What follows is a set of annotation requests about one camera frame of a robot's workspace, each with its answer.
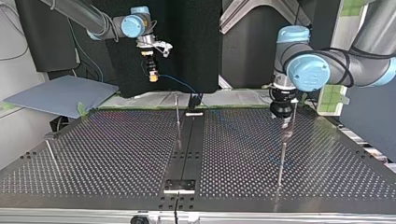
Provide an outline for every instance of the green tape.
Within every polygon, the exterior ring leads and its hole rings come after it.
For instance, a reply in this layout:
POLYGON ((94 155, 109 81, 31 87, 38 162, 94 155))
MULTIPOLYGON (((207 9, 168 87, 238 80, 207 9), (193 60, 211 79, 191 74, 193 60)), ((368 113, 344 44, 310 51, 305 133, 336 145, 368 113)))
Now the green tape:
POLYGON ((1 107, 3 108, 3 110, 10 110, 10 109, 15 108, 16 106, 12 105, 12 104, 9 104, 9 103, 6 103, 6 102, 3 102, 1 107))
POLYGON ((342 87, 341 85, 326 85, 324 87, 318 112, 337 112, 338 104, 343 102, 343 95, 341 94, 342 87))
POLYGON ((364 5, 366 5, 365 0, 345 0, 341 16, 359 16, 364 5))
POLYGON ((85 109, 85 105, 82 102, 78 102, 77 106, 78 113, 84 117, 88 115, 88 111, 85 109))

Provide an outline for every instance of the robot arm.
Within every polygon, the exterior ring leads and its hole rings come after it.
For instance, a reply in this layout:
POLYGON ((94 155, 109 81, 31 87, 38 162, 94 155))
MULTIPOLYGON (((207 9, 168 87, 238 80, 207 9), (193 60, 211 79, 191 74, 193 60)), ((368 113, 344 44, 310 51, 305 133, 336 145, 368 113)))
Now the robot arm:
POLYGON ((325 84, 347 87, 375 87, 389 83, 396 75, 396 4, 392 0, 372 3, 366 22, 352 48, 313 50, 309 30, 288 26, 279 31, 276 43, 275 98, 272 112, 290 116, 290 100, 297 91, 316 91, 325 84))
POLYGON ((156 22, 150 17, 148 7, 132 7, 131 14, 111 19, 106 13, 88 4, 84 0, 41 0, 56 9, 67 18, 75 21, 85 29, 93 40, 115 39, 120 37, 136 38, 137 47, 142 49, 146 58, 149 80, 158 80, 157 62, 154 50, 168 57, 172 45, 156 40, 153 30, 156 22))

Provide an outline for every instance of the black cable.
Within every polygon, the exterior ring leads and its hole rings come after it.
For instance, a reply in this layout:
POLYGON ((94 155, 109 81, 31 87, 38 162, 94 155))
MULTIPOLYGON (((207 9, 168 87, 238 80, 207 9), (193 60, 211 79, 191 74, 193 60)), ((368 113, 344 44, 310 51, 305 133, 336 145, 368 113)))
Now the black cable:
POLYGON ((378 59, 378 60, 380 60, 380 59, 390 59, 390 58, 396 57, 396 54, 389 54, 389 55, 374 54, 374 53, 370 53, 370 52, 364 51, 362 49, 358 49, 355 46, 352 46, 351 49, 353 49, 356 52, 358 52, 361 55, 361 57, 365 56, 365 57, 370 58, 370 59, 378 59))
POLYGON ((323 49, 323 50, 336 50, 336 51, 344 52, 344 53, 347 53, 347 54, 350 54, 350 55, 353 55, 353 56, 356 56, 356 57, 361 57, 361 58, 366 58, 366 59, 373 59, 373 60, 386 60, 386 59, 390 59, 390 58, 396 57, 396 54, 379 55, 379 54, 372 54, 372 53, 369 53, 369 52, 364 52, 364 51, 362 51, 360 49, 357 49, 357 48, 354 48, 354 47, 352 47, 352 49, 354 49, 355 51, 357 51, 359 53, 351 52, 351 51, 346 50, 346 49, 338 49, 338 48, 326 48, 326 49, 323 49))
POLYGON ((12 58, 0 59, 0 62, 4 62, 4 61, 9 61, 9 60, 14 60, 14 59, 20 58, 20 57, 22 57, 23 55, 25 55, 27 53, 28 49, 29 49, 29 46, 26 46, 26 49, 25 49, 25 51, 22 54, 17 55, 17 56, 12 57, 12 58))
POLYGON ((291 62, 291 60, 297 58, 298 56, 304 55, 304 54, 320 54, 320 55, 324 55, 332 60, 334 60, 335 62, 337 62, 338 64, 340 64, 341 67, 343 67, 345 69, 345 71, 347 72, 347 74, 349 75, 349 79, 350 79, 350 84, 347 85, 347 87, 352 87, 355 84, 355 78, 353 77, 352 73, 349 71, 349 68, 347 68, 343 62, 341 62, 339 59, 337 59, 336 57, 334 57, 333 55, 331 55, 330 53, 327 52, 323 52, 323 51, 318 51, 318 50, 304 50, 304 51, 300 51, 298 53, 293 54, 291 57, 289 57, 284 63, 283 63, 283 73, 287 74, 286 69, 287 69, 287 65, 291 62))
POLYGON ((177 200, 176 200, 176 205, 175 205, 175 211, 174 211, 174 215, 175 215, 175 224, 178 224, 178 217, 177 217, 177 207, 178 207, 178 196, 180 194, 177 195, 177 200))
POLYGON ((314 99, 309 92, 306 93, 308 95, 308 98, 311 100, 312 105, 316 110, 318 110, 318 103, 316 102, 317 99, 314 99))
POLYGON ((93 80, 100 81, 100 75, 99 75, 99 73, 98 73, 89 63, 87 63, 87 62, 81 60, 81 64, 82 64, 82 66, 85 67, 86 73, 89 73, 89 74, 92 75, 93 80), (89 69, 87 69, 87 67, 86 67, 85 65, 87 65, 89 68, 91 68, 91 70, 96 74, 96 77, 93 75, 93 73, 92 73, 89 69))
MULTIPOLYGON (((344 57, 346 58, 346 67, 349 69, 350 67, 350 58, 349 58, 349 54, 343 52, 344 57)), ((344 75, 341 77, 341 79, 336 83, 336 85, 339 85, 341 83, 343 83, 345 81, 345 79, 347 78, 347 70, 345 71, 344 75)))
POLYGON ((294 25, 297 25, 297 20, 298 20, 298 15, 299 15, 299 13, 300 13, 300 3, 298 4, 298 8, 297 8, 297 13, 296 13, 296 19, 295 19, 295 21, 294 21, 294 25))

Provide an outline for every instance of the cable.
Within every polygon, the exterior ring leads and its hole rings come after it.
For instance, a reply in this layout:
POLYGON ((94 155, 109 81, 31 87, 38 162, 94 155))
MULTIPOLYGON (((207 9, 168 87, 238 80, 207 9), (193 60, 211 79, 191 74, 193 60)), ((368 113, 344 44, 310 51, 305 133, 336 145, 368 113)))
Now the cable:
MULTIPOLYGON (((349 69, 350 67, 350 58, 349 58, 349 54, 342 52, 344 54, 344 57, 346 58, 346 67, 349 69)), ((345 71, 344 75, 341 77, 341 79, 336 83, 336 85, 339 85, 341 83, 343 83, 345 81, 345 79, 347 78, 347 70, 345 71)))
POLYGON ((373 59, 373 60, 386 60, 386 59, 390 59, 393 57, 396 57, 396 54, 390 54, 390 55, 379 55, 379 54, 372 54, 369 52, 364 52, 360 49, 354 48, 352 47, 355 51, 359 51, 361 53, 355 53, 355 52, 351 52, 349 50, 345 50, 345 49, 338 49, 338 48, 326 48, 326 49, 322 49, 322 50, 336 50, 336 51, 340 51, 340 52, 344 52, 356 57, 361 57, 361 58, 366 58, 366 59, 373 59))
POLYGON ((56 7, 56 0, 52 0, 52 6, 50 6, 50 10, 53 11, 56 7))
POLYGON ((94 68, 91 67, 90 64, 88 64, 87 62, 85 62, 83 60, 81 60, 81 64, 85 68, 85 72, 87 75, 87 76, 85 76, 85 78, 88 78, 88 74, 89 74, 89 75, 91 75, 93 80, 100 81, 100 75, 96 72, 96 70, 94 68), (95 76, 93 75, 93 73, 91 73, 91 71, 85 65, 87 65, 89 68, 91 68, 91 70, 95 73, 95 76))
POLYGON ((72 69, 73 75, 75 75, 75 77, 77 77, 76 71, 74 69, 72 69))
MULTIPOLYGON (((183 82, 183 81, 177 79, 176 77, 171 77, 171 76, 168 76, 168 75, 159 75, 159 77, 167 77, 167 78, 170 78, 170 79, 174 80, 175 82, 177 82, 177 83, 179 83, 179 84, 181 84, 181 85, 183 85, 183 86, 189 88, 193 93, 198 94, 189 84, 187 84, 187 83, 185 83, 185 82, 183 82)), ((221 115, 218 111, 213 110, 213 109, 211 109, 208 105, 206 105, 206 104, 204 103, 204 101, 203 101, 202 98, 201 98, 201 103, 202 103, 211 113, 216 114, 216 115, 219 117, 220 120, 227 121, 226 119, 224 119, 224 118, 222 117, 222 115, 221 115)), ((245 136, 246 139, 252 139, 252 140, 256 141, 256 139, 252 138, 252 136, 240 132, 238 129, 235 129, 235 128, 232 127, 231 125, 230 125, 230 129, 232 129, 233 131, 235 131, 235 132, 237 132, 237 133, 240 133, 241 135, 245 136)), ((269 158, 270 158, 270 161, 276 163, 277 165, 280 165, 279 159, 275 159, 275 157, 274 157, 273 155, 271 155, 270 153, 269 153, 269 158)))
POLYGON ((11 10, 12 13, 15 15, 15 17, 19 18, 20 15, 18 15, 17 10, 15 10, 12 6, 9 6, 7 4, 0 4, 0 9, 4 13, 4 15, 6 16, 7 20, 9 21, 9 23, 15 28, 15 30, 18 31, 18 33, 20 33, 21 36, 25 37, 23 31, 20 30, 20 28, 18 28, 18 26, 12 21, 12 19, 7 15, 7 13, 1 8, 1 6, 4 6, 4 7, 8 8, 9 10, 11 10))
POLYGON ((193 93, 198 94, 189 84, 187 84, 187 83, 185 83, 185 82, 183 82, 183 81, 181 81, 181 80, 179 80, 179 79, 177 79, 175 77, 171 77, 171 76, 168 76, 168 75, 159 75, 158 77, 170 78, 170 79, 174 80, 175 82, 178 82, 179 84, 189 88, 193 93))
POLYGON ((63 117, 60 116, 58 119, 58 124, 56 125, 56 132, 59 132, 61 130, 62 118, 63 117))
POLYGON ((287 70, 287 65, 295 58, 297 58, 298 56, 304 55, 304 54, 320 54, 320 55, 324 55, 332 60, 334 60, 335 62, 337 62, 341 67, 343 67, 345 69, 345 71, 347 72, 347 74, 349 75, 349 79, 350 79, 350 83, 349 85, 346 85, 347 87, 352 87, 355 84, 355 78, 353 77, 352 73, 350 72, 349 68, 347 68, 343 62, 341 62, 339 59, 337 59, 336 57, 334 57, 333 55, 331 55, 330 53, 327 52, 323 52, 323 51, 318 51, 318 50, 304 50, 304 51, 300 51, 298 53, 293 54, 291 57, 289 57, 284 63, 283 63, 283 73, 286 74, 286 70, 287 70))
POLYGON ((0 62, 10 61, 10 60, 13 60, 13 59, 20 58, 20 57, 22 57, 23 55, 25 55, 25 54, 27 53, 28 50, 29 50, 29 47, 26 47, 25 51, 24 51, 22 54, 17 55, 17 56, 14 56, 14 57, 12 57, 12 58, 0 59, 0 62))
POLYGON ((102 78, 101 82, 104 82, 104 75, 103 75, 102 69, 100 69, 99 65, 98 65, 90 56, 88 56, 88 54, 85 52, 85 50, 84 50, 84 49, 81 47, 81 45, 78 43, 78 40, 77 40, 76 35, 75 35, 75 32, 74 32, 74 30, 73 30, 72 23, 70 22, 69 19, 67 19, 67 21, 69 22, 70 30, 71 30, 71 32, 72 32, 72 36, 73 36, 73 39, 74 39, 75 42, 76 42, 76 45, 77 45, 78 48, 81 50, 81 52, 85 55, 85 57, 87 57, 87 59, 90 60, 90 61, 96 66, 96 68, 99 70, 100 76, 101 76, 101 78, 102 78))
MULTIPOLYGON (((6 16, 7 20, 9 21, 9 23, 15 28, 15 30, 16 30, 21 36, 25 37, 23 31, 21 31, 21 30, 18 28, 18 26, 12 21, 12 19, 7 15, 7 13, 1 8, 2 6, 8 8, 9 10, 11 10, 11 11, 14 13, 14 15, 18 18, 19 15, 18 15, 17 10, 15 10, 12 6, 10 6, 10 5, 6 4, 6 3, 1 3, 1 4, 0 4, 0 10, 1 10, 1 11, 3 12, 3 14, 6 16)), ((24 50, 23 53, 21 53, 21 54, 19 54, 19 55, 17 55, 17 56, 10 57, 10 58, 0 59, 0 62, 5 62, 5 61, 10 61, 10 60, 18 59, 18 58, 22 57, 23 55, 25 55, 25 54, 27 53, 28 50, 29 50, 29 46, 26 44, 26 49, 24 50)))
POLYGON ((298 20, 298 14, 300 13, 300 3, 298 3, 298 8, 297 8, 297 13, 296 13, 296 19, 294 21, 294 25, 297 25, 297 20, 298 20))
POLYGON ((176 200, 176 204, 175 204, 175 211, 174 211, 174 215, 175 215, 175 224, 178 224, 178 217, 177 217, 177 207, 178 207, 178 197, 180 196, 180 193, 177 195, 177 200, 176 200))
POLYGON ((144 63, 144 62, 145 62, 145 61, 142 61, 142 62, 140 63, 140 67, 142 68, 143 74, 145 74, 145 76, 148 77, 149 75, 146 73, 146 69, 143 67, 143 63, 144 63))

